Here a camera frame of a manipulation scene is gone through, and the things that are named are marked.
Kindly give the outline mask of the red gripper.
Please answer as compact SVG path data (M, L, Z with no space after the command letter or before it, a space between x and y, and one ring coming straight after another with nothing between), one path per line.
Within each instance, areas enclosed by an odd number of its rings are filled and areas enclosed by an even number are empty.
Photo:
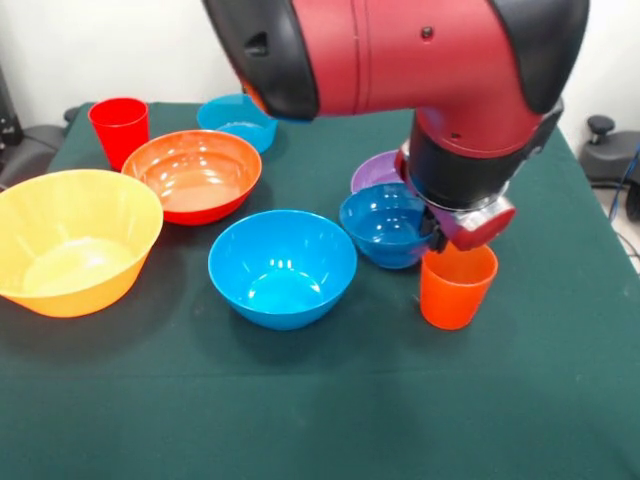
M407 148L396 152L394 168L409 191L425 204L420 235L431 235L433 252L442 253L449 243L460 251L486 245L502 233L515 216L516 209L504 194L482 200L470 210L451 210L427 200L410 179Z

